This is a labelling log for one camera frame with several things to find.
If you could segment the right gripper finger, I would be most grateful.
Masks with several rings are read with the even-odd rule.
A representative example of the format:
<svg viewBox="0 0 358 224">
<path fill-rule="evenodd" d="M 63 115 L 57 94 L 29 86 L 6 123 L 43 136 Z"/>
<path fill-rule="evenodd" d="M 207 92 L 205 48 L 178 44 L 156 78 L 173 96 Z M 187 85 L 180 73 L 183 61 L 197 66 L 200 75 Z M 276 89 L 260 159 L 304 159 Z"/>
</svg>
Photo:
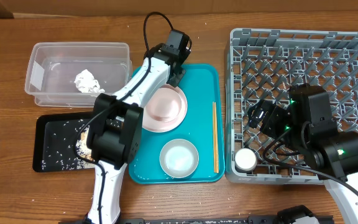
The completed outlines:
<svg viewBox="0 0 358 224">
<path fill-rule="evenodd" d="M 274 105 L 272 102 L 267 100 L 260 100 L 254 106 L 251 106 L 247 112 L 248 115 L 248 126 L 256 129 L 259 123 L 261 123 L 261 119 L 259 115 L 260 109 L 264 110 L 273 110 Z"/>
<path fill-rule="evenodd" d="M 276 134 L 277 125 L 278 125 L 278 109 L 273 110 L 264 110 L 260 109 L 259 115 L 262 125 L 260 127 L 260 132 L 264 134 Z"/>
</svg>

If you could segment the white paper cup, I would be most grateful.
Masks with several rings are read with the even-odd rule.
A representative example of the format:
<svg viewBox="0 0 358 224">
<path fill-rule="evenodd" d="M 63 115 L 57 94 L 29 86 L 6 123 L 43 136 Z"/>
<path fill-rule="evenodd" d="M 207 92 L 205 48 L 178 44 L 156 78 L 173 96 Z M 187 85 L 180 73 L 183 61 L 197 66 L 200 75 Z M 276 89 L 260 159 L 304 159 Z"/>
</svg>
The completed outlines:
<svg viewBox="0 0 358 224">
<path fill-rule="evenodd" d="M 235 153 L 234 162 L 236 169 L 243 172 L 251 172 L 256 168 L 257 157 L 253 150 L 243 148 Z"/>
</svg>

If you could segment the grey bowl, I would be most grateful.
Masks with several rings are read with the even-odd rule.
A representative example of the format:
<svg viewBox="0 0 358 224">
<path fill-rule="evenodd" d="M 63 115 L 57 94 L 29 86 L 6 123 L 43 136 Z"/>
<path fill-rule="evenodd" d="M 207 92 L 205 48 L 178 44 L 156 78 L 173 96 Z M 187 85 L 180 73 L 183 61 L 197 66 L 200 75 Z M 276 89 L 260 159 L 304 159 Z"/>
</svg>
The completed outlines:
<svg viewBox="0 0 358 224">
<path fill-rule="evenodd" d="M 198 150 L 186 139 L 173 139 L 167 142 L 159 156 L 164 173 L 174 179 L 189 177 L 199 163 Z"/>
</svg>

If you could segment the white napkin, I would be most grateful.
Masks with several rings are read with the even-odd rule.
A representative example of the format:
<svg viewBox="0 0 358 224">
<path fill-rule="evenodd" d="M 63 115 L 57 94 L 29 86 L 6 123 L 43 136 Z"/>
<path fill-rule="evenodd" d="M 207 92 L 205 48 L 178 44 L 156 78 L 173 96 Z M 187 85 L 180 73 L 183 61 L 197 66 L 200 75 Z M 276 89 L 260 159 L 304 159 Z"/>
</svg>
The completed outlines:
<svg viewBox="0 0 358 224">
<path fill-rule="evenodd" d="M 97 81 L 93 74 L 87 69 L 77 74 L 74 84 L 76 89 L 82 93 L 104 93 L 105 90 L 101 88 L 99 81 Z"/>
</svg>

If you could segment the rice and food scraps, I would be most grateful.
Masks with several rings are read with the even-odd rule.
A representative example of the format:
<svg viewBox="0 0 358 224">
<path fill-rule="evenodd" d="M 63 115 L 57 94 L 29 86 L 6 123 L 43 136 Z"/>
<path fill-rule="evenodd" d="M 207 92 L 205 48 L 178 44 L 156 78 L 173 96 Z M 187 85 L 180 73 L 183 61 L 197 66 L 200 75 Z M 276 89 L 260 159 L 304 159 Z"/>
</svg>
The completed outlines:
<svg viewBox="0 0 358 224">
<path fill-rule="evenodd" d="M 55 172 L 92 169 L 91 149 L 86 146 L 89 127 L 86 119 L 49 121 L 45 125 L 40 170 Z"/>
</svg>

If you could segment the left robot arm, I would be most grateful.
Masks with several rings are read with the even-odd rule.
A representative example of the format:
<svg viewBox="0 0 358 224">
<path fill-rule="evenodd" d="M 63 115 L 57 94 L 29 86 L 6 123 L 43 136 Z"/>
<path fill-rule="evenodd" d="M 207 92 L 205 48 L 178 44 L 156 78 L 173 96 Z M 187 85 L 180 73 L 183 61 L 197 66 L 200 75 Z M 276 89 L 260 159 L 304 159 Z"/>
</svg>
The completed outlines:
<svg viewBox="0 0 358 224">
<path fill-rule="evenodd" d="M 162 86 L 178 86 L 190 45 L 188 35 L 172 29 L 165 43 L 147 49 L 142 67 L 125 87 L 96 98 L 93 117 L 86 125 L 95 184 L 85 223 L 117 222 L 123 176 L 140 147 L 144 107 Z"/>
</svg>

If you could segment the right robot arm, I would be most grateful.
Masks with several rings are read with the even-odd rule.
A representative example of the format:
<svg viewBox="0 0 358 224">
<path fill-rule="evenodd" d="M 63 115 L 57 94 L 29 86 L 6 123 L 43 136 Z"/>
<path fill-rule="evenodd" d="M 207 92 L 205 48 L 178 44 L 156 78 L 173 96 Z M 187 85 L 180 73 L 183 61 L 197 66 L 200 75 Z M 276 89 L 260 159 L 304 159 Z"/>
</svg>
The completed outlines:
<svg viewBox="0 0 358 224">
<path fill-rule="evenodd" d="M 293 85 L 282 108 L 260 100 L 247 112 L 248 125 L 273 141 L 264 161 L 316 174 L 346 223 L 358 223 L 358 133 L 340 132 L 328 92 L 317 85 Z"/>
</svg>

